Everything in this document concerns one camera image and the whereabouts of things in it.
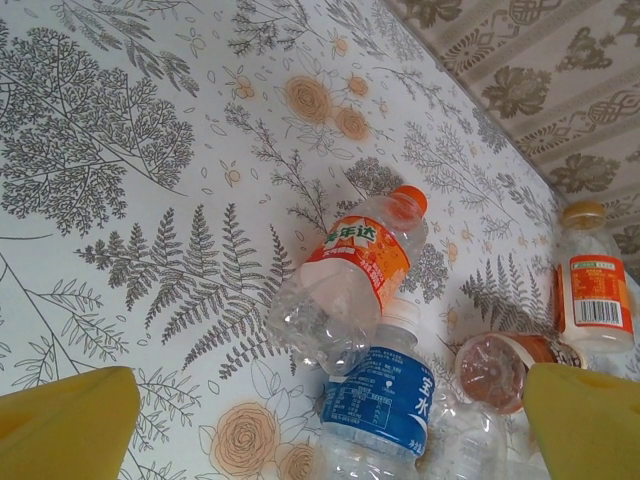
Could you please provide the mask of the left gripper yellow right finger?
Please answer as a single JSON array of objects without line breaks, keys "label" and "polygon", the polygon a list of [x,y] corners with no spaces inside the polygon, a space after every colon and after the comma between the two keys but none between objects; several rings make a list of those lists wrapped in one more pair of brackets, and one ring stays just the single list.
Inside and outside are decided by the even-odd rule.
[{"label": "left gripper yellow right finger", "polygon": [[639,384],[559,364],[534,365],[523,400],[553,479],[639,477]]}]

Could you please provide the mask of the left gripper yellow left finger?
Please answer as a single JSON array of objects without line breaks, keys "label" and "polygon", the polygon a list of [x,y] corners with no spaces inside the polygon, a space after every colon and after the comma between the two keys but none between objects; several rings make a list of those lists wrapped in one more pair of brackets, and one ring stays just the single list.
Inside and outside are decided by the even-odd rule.
[{"label": "left gripper yellow left finger", "polygon": [[3,479],[116,479],[140,409],[128,367],[1,397]]}]

